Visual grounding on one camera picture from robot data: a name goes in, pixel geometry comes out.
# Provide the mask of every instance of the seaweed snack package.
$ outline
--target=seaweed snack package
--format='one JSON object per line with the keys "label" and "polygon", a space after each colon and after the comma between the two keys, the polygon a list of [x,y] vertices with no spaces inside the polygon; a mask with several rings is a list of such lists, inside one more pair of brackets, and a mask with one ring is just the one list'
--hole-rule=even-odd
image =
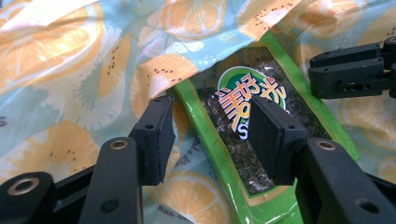
{"label": "seaweed snack package", "polygon": [[175,86],[218,173],[237,222],[301,221],[295,186],[275,186],[248,143],[250,98],[273,100],[308,130],[307,138],[351,139],[271,33]]}

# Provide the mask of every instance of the plastic tablecloth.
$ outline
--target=plastic tablecloth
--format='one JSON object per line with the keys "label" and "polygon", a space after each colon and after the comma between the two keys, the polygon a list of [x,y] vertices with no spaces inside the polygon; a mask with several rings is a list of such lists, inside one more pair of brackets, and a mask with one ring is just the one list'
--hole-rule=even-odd
{"label": "plastic tablecloth", "polygon": [[[396,32],[391,0],[0,3],[0,183],[33,171],[59,181],[95,164],[100,146],[128,135],[149,99],[269,29],[305,74],[321,52]],[[354,140],[363,170],[396,183],[394,101],[385,93],[325,103]],[[145,222],[232,222],[178,103],[174,116],[165,182],[144,188]]]}

